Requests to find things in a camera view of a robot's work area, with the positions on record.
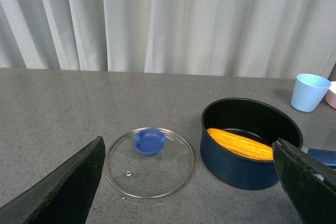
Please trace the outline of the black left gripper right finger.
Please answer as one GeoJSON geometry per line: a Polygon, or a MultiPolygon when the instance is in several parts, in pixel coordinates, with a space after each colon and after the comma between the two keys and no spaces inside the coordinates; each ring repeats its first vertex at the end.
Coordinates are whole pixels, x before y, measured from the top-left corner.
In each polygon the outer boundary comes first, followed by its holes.
{"type": "Polygon", "coordinates": [[[283,190],[303,223],[335,223],[335,170],[279,138],[273,158],[283,190]]]}

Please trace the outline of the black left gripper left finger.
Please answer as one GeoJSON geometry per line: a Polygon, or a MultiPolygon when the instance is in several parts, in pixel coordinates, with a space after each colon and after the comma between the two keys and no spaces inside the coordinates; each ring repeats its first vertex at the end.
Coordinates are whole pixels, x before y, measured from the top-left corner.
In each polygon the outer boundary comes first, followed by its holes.
{"type": "Polygon", "coordinates": [[[101,136],[1,207],[1,223],[85,223],[101,180],[101,136]]]}

